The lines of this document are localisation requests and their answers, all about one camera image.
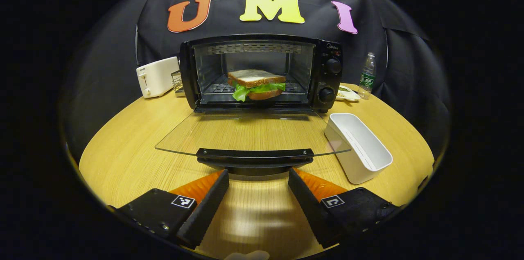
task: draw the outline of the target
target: lettuce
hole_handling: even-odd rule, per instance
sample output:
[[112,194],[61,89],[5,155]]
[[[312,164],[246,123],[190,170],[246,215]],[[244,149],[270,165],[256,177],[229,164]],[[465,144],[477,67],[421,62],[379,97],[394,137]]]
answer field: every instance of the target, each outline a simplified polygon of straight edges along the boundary
[[263,92],[273,91],[277,89],[285,91],[286,83],[269,83],[269,84],[260,85],[254,88],[245,88],[244,86],[233,81],[233,87],[235,88],[235,92],[233,93],[233,98],[239,102],[244,102],[246,101],[246,96],[247,94],[249,94],[249,92],[263,93]]

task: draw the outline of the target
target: yellow letter m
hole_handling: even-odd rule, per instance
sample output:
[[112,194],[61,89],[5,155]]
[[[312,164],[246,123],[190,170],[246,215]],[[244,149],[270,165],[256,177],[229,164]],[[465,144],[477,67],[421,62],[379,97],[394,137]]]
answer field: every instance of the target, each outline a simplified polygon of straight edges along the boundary
[[298,9],[298,0],[246,0],[246,10],[240,16],[241,21],[258,21],[262,18],[258,14],[258,9],[268,20],[273,20],[277,12],[282,9],[281,15],[278,16],[280,21],[287,23],[304,23],[305,20],[300,16]]

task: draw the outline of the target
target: white toaster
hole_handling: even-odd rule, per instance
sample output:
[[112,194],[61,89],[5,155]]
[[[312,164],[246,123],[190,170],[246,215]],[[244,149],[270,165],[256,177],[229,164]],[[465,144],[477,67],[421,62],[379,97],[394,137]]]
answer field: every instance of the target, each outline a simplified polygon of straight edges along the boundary
[[179,70],[178,58],[168,57],[136,69],[144,98],[162,96],[173,88],[171,73]]

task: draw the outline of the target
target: wire basket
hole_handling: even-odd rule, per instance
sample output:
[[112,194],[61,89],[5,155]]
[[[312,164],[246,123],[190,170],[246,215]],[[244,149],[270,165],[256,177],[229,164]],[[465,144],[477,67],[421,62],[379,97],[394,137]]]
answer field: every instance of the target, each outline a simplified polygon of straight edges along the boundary
[[174,95],[176,97],[185,97],[184,87],[182,86],[182,77],[180,71],[171,73],[173,79]]

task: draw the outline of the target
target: foam letter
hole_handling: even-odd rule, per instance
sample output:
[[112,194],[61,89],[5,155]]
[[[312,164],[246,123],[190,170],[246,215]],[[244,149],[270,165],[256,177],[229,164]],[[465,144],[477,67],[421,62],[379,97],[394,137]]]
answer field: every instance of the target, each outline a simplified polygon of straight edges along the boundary
[[338,25],[339,29],[341,29],[344,32],[348,32],[351,34],[357,34],[359,31],[355,29],[353,26],[353,20],[351,19],[351,7],[349,7],[346,4],[331,1],[331,3],[335,4],[335,7],[337,7],[337,11],[339,12],[339,19],[340,23]]
[[189,5],[189,1],[180,2],[168,8],[169,18],[167,20],[167,28],[171,32],[180,33],[192,30],[206,21],[209,14],[211,0],[195,0],[195,2],[198,3],[198,10],[196,11],[195,18],[190,21],[182,20],[184,9]]
[[280,21],[287,23],[304,23],[305,19],[300,16],[298,0],[246,0],[246,10],[240,16],[241,21],[258,21],[262,18],[258,14],[258,8],[268,20],[273,20],[277,12],[282,9],[278,16]]

